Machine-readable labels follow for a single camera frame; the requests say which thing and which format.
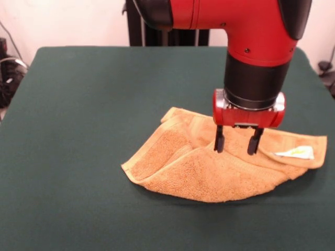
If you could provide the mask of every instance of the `towel tag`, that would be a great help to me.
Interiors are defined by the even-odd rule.
[[[277,156],[293,157],[302,159],[314,159],[313,147],[309,145],[302,145],[283,153],[275,153]]]

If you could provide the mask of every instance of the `black cable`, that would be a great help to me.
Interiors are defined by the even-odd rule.
[[[333,61],[334,54],[335,54],[335,45],[334,45],[334,47],[333,47],[333,52],[332,52],[331,57],[330,57],[330,60],[329,60],[330,63],[331,63],[331,61]]]
[[[11,42],[12,42],[12,44],[13,44],[13,46],[14,46],[16,52],[17,52],[17,54],[19,55],[20,59],[23,60],[23,59],[22,59],[22,56],[21,56],[21,54],[20,54],[20,52],[19,52],[19,50],[18,50],[17,47],[16,47],[16,44],[15,44],[14,40],[13,40],[13,38],[12,38],[12,35],[11,35],[10,32],[6,29],[6,27],[3,25],[3,23],[1,22],[1,20],[0,20],[0,26],[1,26],[1,27],[5,30],[5,32],[8,34],[8,36],[9,36],[9,38],[10,38],[10,40],[11,40]]]

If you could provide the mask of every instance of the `orange towel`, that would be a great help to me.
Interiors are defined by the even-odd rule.
[[[128,178],[147,190],[203,202],[241,200],[273,190],[325,161],[326,136],[265,129],[254,156],[247,154],[252,129],[224,128],[225,150],[214,149],[212,117],[171,108],[161,125],[126,163]],[[280,157],[298,146],[314,149],[314,159]]]

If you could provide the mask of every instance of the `black cylindrical joint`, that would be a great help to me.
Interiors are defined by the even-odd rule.
[[[156,30],[172,30],[173,15],[170,0],[133,1],[148,26]]]
[[[289,63],[274,67],[255,66],[243,63],[228,53],[226,98],[245,110],[265,110],[272,107],[283,87]]]

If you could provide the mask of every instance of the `green table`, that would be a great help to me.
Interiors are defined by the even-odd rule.
[[[0,132],[0,250],[335,250],[335,105],[297,50],[281,126],[327,134],[322,169],[204,204],[132,184],[120,164],[172,106],[211,114],[225,48],[43,48]]]

